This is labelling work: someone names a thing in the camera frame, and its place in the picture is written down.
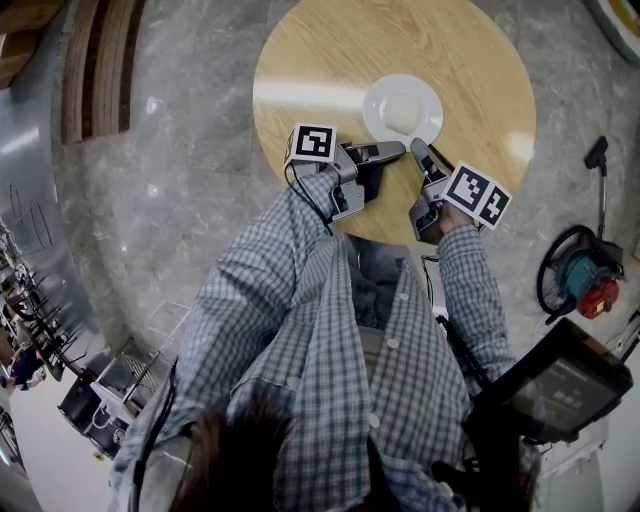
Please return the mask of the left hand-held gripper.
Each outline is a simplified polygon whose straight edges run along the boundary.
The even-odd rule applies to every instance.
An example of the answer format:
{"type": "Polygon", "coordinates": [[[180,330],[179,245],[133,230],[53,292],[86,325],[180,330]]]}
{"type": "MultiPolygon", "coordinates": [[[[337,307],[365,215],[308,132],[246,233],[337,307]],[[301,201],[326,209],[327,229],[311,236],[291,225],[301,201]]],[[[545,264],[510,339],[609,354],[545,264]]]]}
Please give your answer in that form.
{"type": "Polygon", "coordinates": [[[339,221],[359,213],[365,203],[377,198],[384,165],[405,153],[401,141],[340,145],[335,126],[297,123],[287,140],[284,176],[286,180],[293,178],[302,196],[319,210],[300,181],[316,174],[329,174],[334,179],[328,192],[331,216],[322,218],[327,222],[339,221]]]}

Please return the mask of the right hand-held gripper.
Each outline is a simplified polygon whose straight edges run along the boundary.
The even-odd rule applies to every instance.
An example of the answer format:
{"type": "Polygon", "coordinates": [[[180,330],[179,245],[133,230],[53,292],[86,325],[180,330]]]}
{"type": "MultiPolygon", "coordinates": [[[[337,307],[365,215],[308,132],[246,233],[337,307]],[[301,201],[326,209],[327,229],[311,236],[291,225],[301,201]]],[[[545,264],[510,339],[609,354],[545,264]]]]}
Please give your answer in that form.
{"type": "Polygon", "coordinates": [[[418,199],[409,210],[417,241],[437,245],[444,202],[455,205],[480,227],[494,230],[511,203],[511,194],[482,171],[459,162],[455,169],[432,145],[413,138],[410,150],[424,175],[418,199]]]}

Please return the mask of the person's right hand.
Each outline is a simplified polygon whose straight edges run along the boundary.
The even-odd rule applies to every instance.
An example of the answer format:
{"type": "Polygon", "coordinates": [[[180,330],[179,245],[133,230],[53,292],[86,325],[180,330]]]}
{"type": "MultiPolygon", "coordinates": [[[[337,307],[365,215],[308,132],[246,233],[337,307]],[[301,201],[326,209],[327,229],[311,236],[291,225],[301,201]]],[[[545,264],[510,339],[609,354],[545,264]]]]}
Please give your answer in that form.
{"type": "Polygon", "coordinates": [[[449,233],[457,229],[466,227],[470,227],[474,231],[477,230],[477,226],[472,217],[457,208],[455,205],[452,205],[449,202],[444,202],[439,220],[439,230],[441,232],[441,236],[439,241],[437,242],[437,245],[440,245],[449,233]]]}

